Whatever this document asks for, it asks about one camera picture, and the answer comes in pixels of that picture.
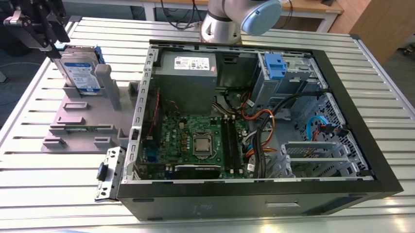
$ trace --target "ram slot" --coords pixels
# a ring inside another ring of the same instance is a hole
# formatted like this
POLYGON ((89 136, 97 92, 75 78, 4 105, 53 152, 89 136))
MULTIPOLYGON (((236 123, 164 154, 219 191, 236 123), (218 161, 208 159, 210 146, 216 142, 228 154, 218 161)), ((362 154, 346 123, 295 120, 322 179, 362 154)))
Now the ram slot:
POLYGON ((235 172, 238 173, 240 169, 240 154, 239 154, 239 148, 238 148, 238 132, 236 132, 235 120, 230 120, 228 134, 230 134, 232 167, 235 169, 235 172))
POLYGON ((220 132, 222 132, 222 145, 223 145, 223 157, 226 162, 226 171, 232 169, 231 163, 231 148, 230 148, 230 134, 228 134, 228 120, 222 119, 220 122, 220 132))

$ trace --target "power supply label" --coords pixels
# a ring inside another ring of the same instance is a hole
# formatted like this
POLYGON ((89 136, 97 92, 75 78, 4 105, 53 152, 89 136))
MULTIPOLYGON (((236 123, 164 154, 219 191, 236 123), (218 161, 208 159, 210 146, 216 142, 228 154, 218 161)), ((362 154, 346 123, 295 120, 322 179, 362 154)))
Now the power supply label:
POLYGON ((210 70, 207 57, 176 57, 175 69, 210 70))

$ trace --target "metal slatted table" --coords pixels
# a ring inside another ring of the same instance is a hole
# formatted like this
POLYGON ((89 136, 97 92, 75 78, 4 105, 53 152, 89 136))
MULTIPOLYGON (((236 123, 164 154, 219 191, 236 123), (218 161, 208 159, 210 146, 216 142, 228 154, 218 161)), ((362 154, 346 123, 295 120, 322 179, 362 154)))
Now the metal slatted table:
MULTIPOLYGON (((101 47, 119 86, 140 80, 148 40, 199 41, 163 22, 83 18, 69 22, 73 45, 101 47)), ((43 137, 64 92, 47 59, 0 131, 0 230, 140 227, 148 232, 415 232, 415 111, 366 46, 348 35, 271 30, 243 43, 324 50, 404 192, 324 217, 139 223, 119 203, 95 203, 103 154, 44 154, 43 137)))

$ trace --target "motherboard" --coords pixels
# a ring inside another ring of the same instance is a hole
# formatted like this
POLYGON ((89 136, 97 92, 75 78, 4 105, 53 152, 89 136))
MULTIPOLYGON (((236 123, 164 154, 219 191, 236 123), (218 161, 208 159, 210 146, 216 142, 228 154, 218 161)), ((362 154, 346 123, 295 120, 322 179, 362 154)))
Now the motherboard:
POLYGON ((246 128, 246 121, 232 117, 165 116, 159 149, 144 149, 140 177, 244 178, 240 142, 246 128))

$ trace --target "white label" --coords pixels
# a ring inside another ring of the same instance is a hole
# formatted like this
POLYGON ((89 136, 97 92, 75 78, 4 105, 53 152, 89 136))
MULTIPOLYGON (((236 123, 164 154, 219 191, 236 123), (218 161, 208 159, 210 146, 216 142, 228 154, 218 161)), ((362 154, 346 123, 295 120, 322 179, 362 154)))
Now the white label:
POLYGON ((175 69, 210 70, 207 57, 176 57, 175 69))
POLYGON ((247 104, 251 106, 251 107, 254 107, 254 102, 251 101, 251 100, 247 100, 247 104))
POLYGON ((91 74, 92 66, 88 63, 64 63, 68 75, 73 80, 75 86, 84 92, 97 92, 99 83, 96 77, 91 74))
POLYGON ((248 164, 247 170, 248 171, 255 171, 255 165, 254 164, 248 164))

